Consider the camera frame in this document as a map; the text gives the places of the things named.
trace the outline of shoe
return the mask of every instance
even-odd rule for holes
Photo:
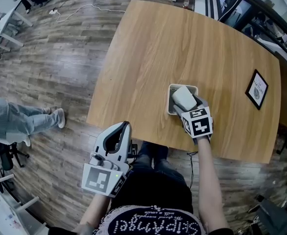
[[[31,142],[30,142],[29,136],[26,136],[24,142],[25,142],[26,146],[28,146],[28,147],[31,146]]]
[[[50,2],[51,0],[47,0],[46,2],[43,3],[43,5],[45,6],[48,2]]]
[[[64,110],[62,108],[60,108],[60,109],[57,109],[55,112],[61,118],[61,121],[59,122],[59,128],[63,129],[65,127],[65,124],[66,124]]]
[[[44,114],[50,114],[51,113],[51,109],[50,109],[50,107],[46,107],[46,108],[44,108]]]

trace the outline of picture frame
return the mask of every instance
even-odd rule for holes
[[[257,70],[254,70],[245,94],[258,110],[260,110],[263,104],[268,87],[269,85],[261,74]]]

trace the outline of blue jeans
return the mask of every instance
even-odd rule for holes
[[[167,152],[168,148],[166,146],[144,141],[138,153],[138,158],[133,164],[132,171],[154,171],[156,173],[162,173],[186,185],[183,175],[177,172],[167,161]],[[152,158],[154,159],[154,169],[151,167]]]
[[[26,135],[46,131],[61,121],[57,113],[45,114],[44,109],[8,103],[7,133]]]

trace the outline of floor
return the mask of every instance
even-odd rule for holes
[[[57,106],[66,111],[64,129],[51,129],[30,137],[32,147],[20,147],[30,158],[25,168],[15,166],[15,194],[26,202],[33,196],[40,201],[31,210],[48,225],[74,228],[93,194],[81,187],[83,164],[89,161],[100,129],[86,124],[96,80],[111,39],[123,16],[120,12],[83,8],[64,23],[48,12],[65,0],[52,0],[27,17],[34,23],[23,26],[16,38],[24,47],[11,46],[0,61],[0,96],[39,107]],[[130,0],[70,0],[59,12],[64,19],[87,3],[102,8],[125,10]],[[172,4],[171,0],[151,0]],[[181,6],[184,0],[175,4]],[[171,150],[168,159],[189,184],[191,162],[186,152]],[[233,230],[246,224],[246,211],[255,204],[257,193],[280,204],[287,191],[287,151],[273,154],[270,164],[249,164],[215,159],[224,210]],[[193,157],[194,180],[191,188],[194,213],[198,207],[198,159]]]

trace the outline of office chair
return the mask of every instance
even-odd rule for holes
[[[11,145],[6,145],[3,143],[0,143],[0,157],[2,160],[2,168],[3,170],[11,170],[13,168],[13,161],[12,158],[15,156],[15,159],[17,160],[17,163],[19,164],[20,168],[23,168],[24,165],[21,164],[20,159],[18,157],[18,154],[21,156],[24,156],[26,158],[29,158],[28,154],[24,154],[20,152],[17,148],[17,143],[13,143]]]

